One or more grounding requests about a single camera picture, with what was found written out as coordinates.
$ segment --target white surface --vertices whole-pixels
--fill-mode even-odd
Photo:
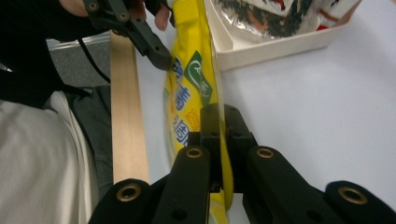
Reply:
[[[224,72],[225,103],[259,144],[278,149],[314,187],[348,180],[396,209],[396,5],[362,1],[326,49]],[[174,30],[158,33],[170,46]],[[139,57],[151,181],[169,171],[163,79]],[[243,216],[232,214],[245,220]]]

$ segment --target white tray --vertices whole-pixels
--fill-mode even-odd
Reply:
[[[327,47],[348,22],[322,31],[254,44],[228,32],[211,0],[205,0],[205,9],[221,71]]]

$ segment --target yellow snack bag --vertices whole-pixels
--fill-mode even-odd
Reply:
[[[210,221],[227,223],[233,200],[233,174],[225,142],[225,122],[219,77],[216,77],[212,42],[203,0],[176,0],[173,4],[177,36],[173,65],[164,87],[167,145],[172,160],[188,143],[189,132],[200,131],[200,109],[219,105],[220,155],[223,190],[210,196]]]

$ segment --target black cable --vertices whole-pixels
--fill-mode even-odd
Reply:
[[[96,72],[99,74],[99,76],[104,79],[106,82],[110,83],[110,78],[108,78],[101,70],[100,68],[96,65],[95,61],[93,60],[90,52],[87,49],[87,46],[85,46],[84,41],[82,41],[81,38],[77,39],[79,45],[81,46],[82,50],[85,53],[85,56],[87,56],[88,61],[90,61],[92,67],[96,70]]]

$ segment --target wooden stick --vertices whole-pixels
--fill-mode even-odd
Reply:
[[[127,178],[149,183],[134,45],[128,38],[110,33],[114,183]]]

